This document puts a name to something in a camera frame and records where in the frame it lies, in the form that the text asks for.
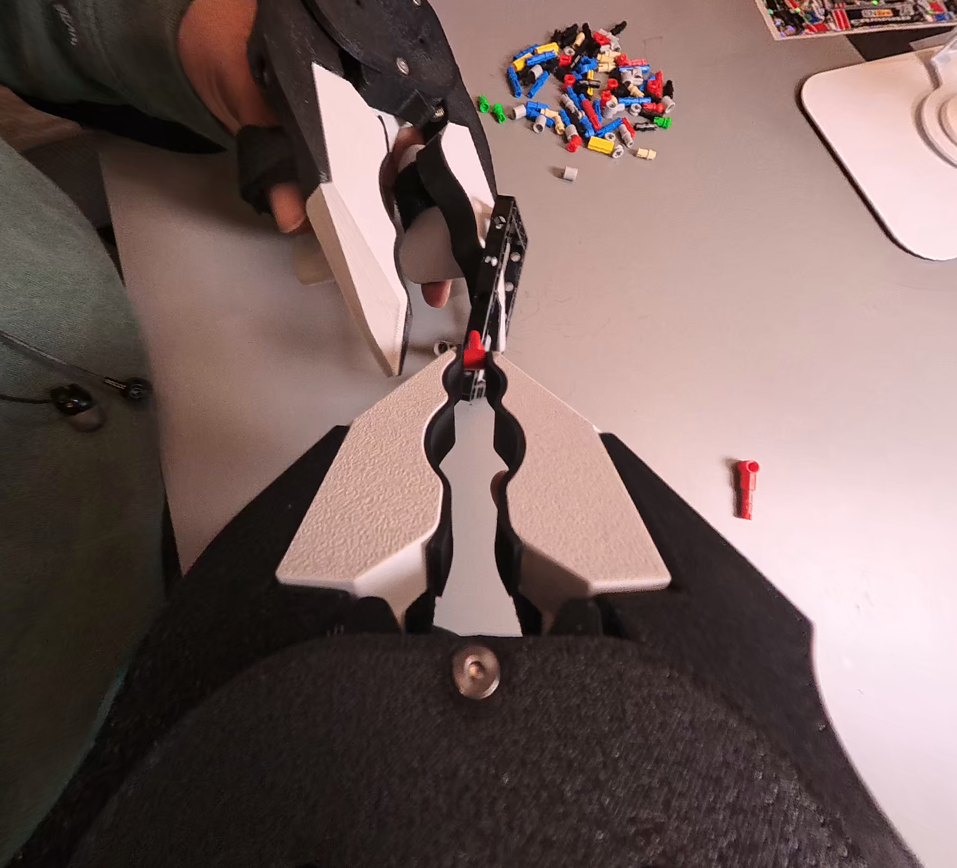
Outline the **white stand base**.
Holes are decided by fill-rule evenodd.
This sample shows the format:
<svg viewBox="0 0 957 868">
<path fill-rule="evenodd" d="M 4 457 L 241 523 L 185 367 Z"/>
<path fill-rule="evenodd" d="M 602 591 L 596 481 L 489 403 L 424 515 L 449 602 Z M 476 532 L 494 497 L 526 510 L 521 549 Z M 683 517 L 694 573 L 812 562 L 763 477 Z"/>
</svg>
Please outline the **white stand base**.
<svg viewBox="0 0 957 868">
<path fill-rule="evenodd" d="M 904 251 L 956 258 L 956 34 L 809 77 L 808 120 Z"/>
</svg>

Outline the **person's left forearm green sleeve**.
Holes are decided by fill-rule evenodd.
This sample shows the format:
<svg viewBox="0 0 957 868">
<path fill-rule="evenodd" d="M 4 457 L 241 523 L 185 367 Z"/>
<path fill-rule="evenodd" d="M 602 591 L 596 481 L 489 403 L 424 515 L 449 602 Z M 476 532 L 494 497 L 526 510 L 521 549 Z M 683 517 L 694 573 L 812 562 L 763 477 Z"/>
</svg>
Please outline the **person's left forearm green sleeve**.
<svg viewBox="0 0 957 868">
<path fill-rule="evenodd" d="M 178 52 L 195 0 L 1 0 L 2 85 L 87 128 L 188 153 L 233 137 Z"/>
</svg>

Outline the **person's left hand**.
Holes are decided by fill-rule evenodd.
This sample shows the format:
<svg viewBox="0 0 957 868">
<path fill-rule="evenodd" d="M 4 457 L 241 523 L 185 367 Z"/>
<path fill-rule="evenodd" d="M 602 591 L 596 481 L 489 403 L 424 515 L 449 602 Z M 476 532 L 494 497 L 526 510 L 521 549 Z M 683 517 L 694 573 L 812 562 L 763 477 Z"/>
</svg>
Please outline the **person's left hand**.
<svg viewBox="0 0 957 868">
<path fill-rule="evenodd" d="M 185 74 L 213 116 L 233 134 L 245 127 L 276 128 L 280 122 L 254 80 L 247 45 L 257 16 L 257 0 L 194 0 L 178 30 L 178 52 Z M 425 144 L 422 133 L 411 126 L 395 136 L 385 170 L 393 183 L 406 148 Z M 269 192 L 274 223 L 284 234 L 308 227 L 305 199 L 296 181 L 278 184 Z M 443 308 L 451 281 L 421 285 L 425 303 Z"/>
</svg>

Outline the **black lego frame assembly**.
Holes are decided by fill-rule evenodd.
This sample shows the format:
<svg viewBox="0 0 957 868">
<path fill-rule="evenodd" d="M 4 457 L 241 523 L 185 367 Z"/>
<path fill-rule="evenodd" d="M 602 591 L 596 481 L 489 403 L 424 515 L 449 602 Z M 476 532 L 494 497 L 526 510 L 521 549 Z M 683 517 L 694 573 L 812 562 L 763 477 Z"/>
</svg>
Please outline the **black lego frame assembly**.
<svg viewBox="0 0 957 868">
<path fill-rule="evenodd" d="M 517 198 L 499 194 L 490 217 L 485 247 L 470 290 L 465 339 L 476 332 L 488 351 L 505 351 L 518 295 L 528 237 Z"/>
</svg>

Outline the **pile of colourful lego pieces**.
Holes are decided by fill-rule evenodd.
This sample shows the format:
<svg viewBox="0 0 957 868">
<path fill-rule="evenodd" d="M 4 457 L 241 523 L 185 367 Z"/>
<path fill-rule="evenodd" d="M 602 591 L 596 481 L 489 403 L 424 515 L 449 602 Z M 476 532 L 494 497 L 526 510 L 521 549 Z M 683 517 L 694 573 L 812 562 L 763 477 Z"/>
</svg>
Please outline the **pile of colourful lego pieces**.
<svg viewBox="0 0 957 868">
<path fill-rule="evenodd" d="M 610 29 L 574 23 L 519 49 L 504 65 L 511 102 L 480 94 L 478 113 L 499 124 L 525 121 L 533 133 L 553 133 L 569 153 L 585 149 L 652 162 L 657 151 L 641 143 L 673 126 L 675 84 L 623 49 L 626 28 L 625 21 Z"/>
</svg>

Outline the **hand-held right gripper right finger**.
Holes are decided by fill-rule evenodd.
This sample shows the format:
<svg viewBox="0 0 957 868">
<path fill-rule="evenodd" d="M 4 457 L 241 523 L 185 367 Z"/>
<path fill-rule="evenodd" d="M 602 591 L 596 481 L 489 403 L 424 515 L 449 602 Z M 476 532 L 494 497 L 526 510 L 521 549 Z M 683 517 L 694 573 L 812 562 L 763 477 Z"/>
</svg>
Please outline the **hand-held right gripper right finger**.
<svg viewBox="0 0 957 868">
<path fill-rule="evenodd" d="M 506 359 L 486 357 L 497 489 L 495 557 L 523 633 L 548 633 L 569 604 L 672 581 L 592 421 Z"/>
</svg>

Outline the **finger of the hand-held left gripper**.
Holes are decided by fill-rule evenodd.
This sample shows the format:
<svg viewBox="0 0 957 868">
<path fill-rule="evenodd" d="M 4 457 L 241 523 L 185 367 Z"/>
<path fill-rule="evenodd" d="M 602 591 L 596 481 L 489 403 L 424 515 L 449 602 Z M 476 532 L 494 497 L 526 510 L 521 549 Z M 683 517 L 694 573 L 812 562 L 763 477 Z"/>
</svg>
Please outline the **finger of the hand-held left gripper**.
<svg viewBox="0 0 957 868">
<path fill-rule="evenodd" d="M 383 372 L 401 374 L 410 301 L 397 269 L 398 233 L 381 171 L 401 121 L 371 108 L 346 79 L 312 65 L 327 158 L 306 211 L 355 324 Z"/>
<path fill-rule="evenodd" d="M 473 134 L 448 123 L 412 145 L 412 270 L 470 270 L 484 256 L 493 192 Z"/>
</svg>

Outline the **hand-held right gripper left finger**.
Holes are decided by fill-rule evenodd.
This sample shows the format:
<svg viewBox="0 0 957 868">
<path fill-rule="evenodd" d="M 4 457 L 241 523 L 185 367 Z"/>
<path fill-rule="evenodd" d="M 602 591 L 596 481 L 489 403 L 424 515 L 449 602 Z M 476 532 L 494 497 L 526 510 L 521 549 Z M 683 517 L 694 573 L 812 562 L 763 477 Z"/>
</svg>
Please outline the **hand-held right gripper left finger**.
<svg viewBox="0 0 957 868">
<path fill-rule="evenodd" d="M 459 355 L 449 349 L 357 416 L 276 577 L 389 605 L 431 628 L 452 557 L 452 494 L 441 470 L 456 442 Z"/>
</svg>

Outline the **person's torso green sweatshirt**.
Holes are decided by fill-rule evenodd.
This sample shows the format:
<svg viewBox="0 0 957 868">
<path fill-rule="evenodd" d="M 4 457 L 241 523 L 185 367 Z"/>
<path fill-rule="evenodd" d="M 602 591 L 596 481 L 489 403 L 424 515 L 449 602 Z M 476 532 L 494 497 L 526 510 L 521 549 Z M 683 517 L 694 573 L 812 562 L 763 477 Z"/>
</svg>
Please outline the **person's torso green sweatshirt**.
<svg viewBox="0 0 957 868">
<path fill-rule="evenodd" d="M 88 371 L 148 374 L 93 226 L 6 142 L 1 317 L 6 332 Z M 153 413 L 92 394 L 106 417 L 89 434 L 51 405 L 2 402 L 2 864 L 80 765 L 162 599 Z"/>
</svg>

